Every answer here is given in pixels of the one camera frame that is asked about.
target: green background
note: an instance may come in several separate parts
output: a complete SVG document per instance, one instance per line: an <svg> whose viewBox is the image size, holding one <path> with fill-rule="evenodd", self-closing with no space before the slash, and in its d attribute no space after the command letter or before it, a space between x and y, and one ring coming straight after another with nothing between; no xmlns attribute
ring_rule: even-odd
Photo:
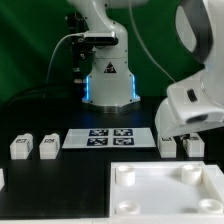
<svg viewBox="0 0 224 224"><path fill-rule="evenodd" d="M147 48L176 80L201 67L180 43L174 26L178 0L151 0L133 10ZM0 2L0 103L25 88L45 82L51 54L69 33L65 16L74 12L66 0L1 0ZM140 96L165 96L172 83L147 58L131 26L128 9L113 9L108 16L129 32L129 67L136 75ZM50 82L72 82L72 56L61 47Z"/></svg>

